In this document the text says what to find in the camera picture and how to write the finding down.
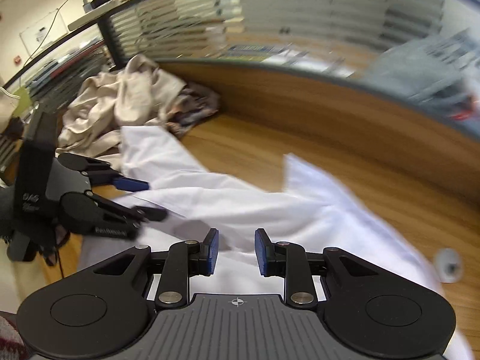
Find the glass partition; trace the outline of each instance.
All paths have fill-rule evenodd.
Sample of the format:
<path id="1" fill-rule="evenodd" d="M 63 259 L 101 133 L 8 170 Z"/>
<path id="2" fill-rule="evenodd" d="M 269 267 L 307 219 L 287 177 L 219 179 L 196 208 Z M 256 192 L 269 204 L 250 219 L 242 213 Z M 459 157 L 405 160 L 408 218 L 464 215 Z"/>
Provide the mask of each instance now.
<path id="1" fill-rule="evenodd" d="M 109 18 L 123 63 L 229 61 L 346 79 L 480 134 L 476 0 L 143 0 Z"/>

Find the whiteboard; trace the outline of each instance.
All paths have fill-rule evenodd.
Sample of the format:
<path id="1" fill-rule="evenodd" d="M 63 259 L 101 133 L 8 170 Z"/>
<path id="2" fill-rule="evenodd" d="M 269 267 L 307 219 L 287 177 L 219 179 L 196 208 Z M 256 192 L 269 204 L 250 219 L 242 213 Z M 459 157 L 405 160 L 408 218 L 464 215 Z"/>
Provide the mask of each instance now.
<path id="1" fill-rule="evenodd" d="M 68 33 L 67 26 L 63 20 L 62 14 L 58 13 L 58 9 L 55 9 L 53 12 L 50 12 L 45 17 L 39 21 L 33 23 L 24 31 L 20 32 L 20 39 L 27 50 L 29 56 L 38 49 L 38 46 L 41 44 L 42 40 L 45 41 L 42 43 L 42 46 L 38 49 L 38 52 L 45 50 L 52 43 L 56 42 L 59 38 L 65 36 Z M 57 18 L 50 30 L 50 33 L 45 38 L 46 33 L 48 32 L 52 21 L 57 14 Z"/>

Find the black device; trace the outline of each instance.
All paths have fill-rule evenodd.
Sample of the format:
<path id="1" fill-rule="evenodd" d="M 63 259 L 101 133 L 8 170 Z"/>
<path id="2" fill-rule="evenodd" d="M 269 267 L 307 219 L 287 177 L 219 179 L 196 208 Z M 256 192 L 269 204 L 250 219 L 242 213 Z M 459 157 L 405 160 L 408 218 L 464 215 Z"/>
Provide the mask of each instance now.
<path id="1" fill-rule="evenodd" d="M 105 3 L 109 2 L 110 0 L 92 0 L 90 6 L 92 9 L 100 7 L 100 5 L 104 5 Z"/>
<path id="2" fill-rule="evenodd" d="M 18 330 L 32 360 L 443 359 L 455 313 L 437 293 L 336 247 L 273 244 L 264 229 L 255 253 L 263 276 L 285 279 L 283 297 L 190 299 L 189 278 L 214 273 L 210 229 L 203 242 L 132 247 L 42 288 L 21 304 Z"/>
<path id="3" fill-rule="evenodd" d="M 0 189 L 0 237 L 12 261 L 32 261 L 40 252 L 55 264 L 70 232 L 133 239 L 142 221 L 162 221 L 165 209 L 126 208 L 92 192 L 97 185 L 148 190 L 148 183 L 126 178 L 110 164 L 63 153 L 55 157 L 57 115 L 35 110 L 20 150 L 14 186 Z"/>

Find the gray textured surface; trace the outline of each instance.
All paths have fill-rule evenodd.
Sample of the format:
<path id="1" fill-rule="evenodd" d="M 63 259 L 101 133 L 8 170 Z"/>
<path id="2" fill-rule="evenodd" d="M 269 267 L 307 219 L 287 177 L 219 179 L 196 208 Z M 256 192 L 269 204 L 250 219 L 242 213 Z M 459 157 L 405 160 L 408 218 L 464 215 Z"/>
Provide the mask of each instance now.
<path id="1" fill-rule="evenodd" d="M 166 310 L 133 346 L 111 360 L 367 360 L 325 331 L 316 314 L 278 295 L 197 295 Z M 442 356 L 430 360 L 442 360 Z"/>

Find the small white object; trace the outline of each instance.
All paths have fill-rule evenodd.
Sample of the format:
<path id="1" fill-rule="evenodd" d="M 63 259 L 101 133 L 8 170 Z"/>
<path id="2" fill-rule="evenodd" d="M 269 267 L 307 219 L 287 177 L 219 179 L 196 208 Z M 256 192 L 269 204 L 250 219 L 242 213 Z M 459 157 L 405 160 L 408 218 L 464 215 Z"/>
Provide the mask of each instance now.
<path id="1" fill-rule="evenodd" d="M 462 259 L 454 249 L 440 249 L 433 264 L 442 283 L 456 283 L 462 278 Z"/>

